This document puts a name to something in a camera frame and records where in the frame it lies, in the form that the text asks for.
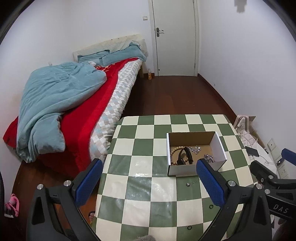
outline cardboard box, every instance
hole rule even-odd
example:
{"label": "cardboard box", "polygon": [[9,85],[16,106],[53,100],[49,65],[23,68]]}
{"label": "cardboard box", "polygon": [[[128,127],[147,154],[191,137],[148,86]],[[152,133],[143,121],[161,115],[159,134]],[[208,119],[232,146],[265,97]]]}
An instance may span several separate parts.
{"label": "cardboard box", "polygon": [[[170,152],[179,146],[201,147],[198,154],[191,152],[193,164],[186,162],[186,165],[172,165],[171,161],[177,162],[179,152],[176,151],[172,157]],[[196,162],[204,158],[205,154],[213,156],[215,162],[209,163],[217,171],[227,160],[221,140],[215,131],[198,132],[169,132],[167,133],[167,157],[168,157],[168,176],[193,176],[196,174]],[[185,151],[181,157],[187,158]]]}

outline table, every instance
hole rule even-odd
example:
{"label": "table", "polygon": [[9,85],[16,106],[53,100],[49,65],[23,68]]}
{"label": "table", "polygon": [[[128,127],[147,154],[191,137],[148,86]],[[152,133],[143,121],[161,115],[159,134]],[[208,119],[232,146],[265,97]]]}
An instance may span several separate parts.
{"label": "table", "polygon": [[[167,176],[166,133],[188,131],[216,131],[227,156],[219,170],[224,178],[240,186],[257,183],[247,152],[224,115],[124,117],[114,132],[96,201],[92,227],[102,241],[148,234],[157,241],[197,240],[207,229],[219,207],[212,206],[198,176]],[[241,210],[242,204],[224,238],[231,236]]]}

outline metal bolt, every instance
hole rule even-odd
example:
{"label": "metal bolt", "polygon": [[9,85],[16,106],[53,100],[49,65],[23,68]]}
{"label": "metal bolt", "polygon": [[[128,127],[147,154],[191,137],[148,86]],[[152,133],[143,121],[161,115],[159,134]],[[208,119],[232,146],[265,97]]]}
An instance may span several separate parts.
{"label": "metal bolt", "polygon": [[72,184],[72,182],[70,180],[64,181],[64,186],[68,187]]}
{"label": "metal bolt", "polygon": [[262,189],[261,184],[257,183],[257,184],[256,184],[256,188],[259,189],[259,190]]}
{"label": "metal bolt", "polygon": [[235,183],[235,181],[230,180],[230,181],[228,181],[228,185],[231,187],[234,187],[236,185],[236,183]]}
{"label": "metal bolt", "polygon": [[38,190],[41,190],[43,188],[43,184],[39,184],[38,186],[37,186],[37,189]]}

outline door frame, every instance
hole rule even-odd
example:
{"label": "door frame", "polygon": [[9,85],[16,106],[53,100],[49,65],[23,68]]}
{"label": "door frame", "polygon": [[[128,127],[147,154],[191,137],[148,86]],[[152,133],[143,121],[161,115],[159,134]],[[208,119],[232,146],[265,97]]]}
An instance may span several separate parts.
{"label": "door frame", "polygon": [[[199,0],[192,0],[194,4],[194,18],[195,18],[195,68],[194,76],[197,76],[199,69],[199,58],[200,58],[200,24],[199,24]],[[154,63],[154,74],[158,76],[158,60],[157,60],[157,46],[156,46],[156,32],[155,32],[155,21],[153,12],[153,0],[148,0],[149,16],[150,16],[150,27],[152,37],[152,55]]]}

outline blue duvet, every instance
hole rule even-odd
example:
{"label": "blue duvet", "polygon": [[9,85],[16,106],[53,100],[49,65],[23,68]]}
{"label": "blue duvet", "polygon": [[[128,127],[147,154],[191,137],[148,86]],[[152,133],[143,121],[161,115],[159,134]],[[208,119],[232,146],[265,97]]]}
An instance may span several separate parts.
{"label": "blue duvet", "polygon": [[88,63],[68,62],[37,69],[30,75],[20,104],[17,154],[26,162],[39,154],[63,152],[63,112],[79,106],[105,82],[106,74]]}

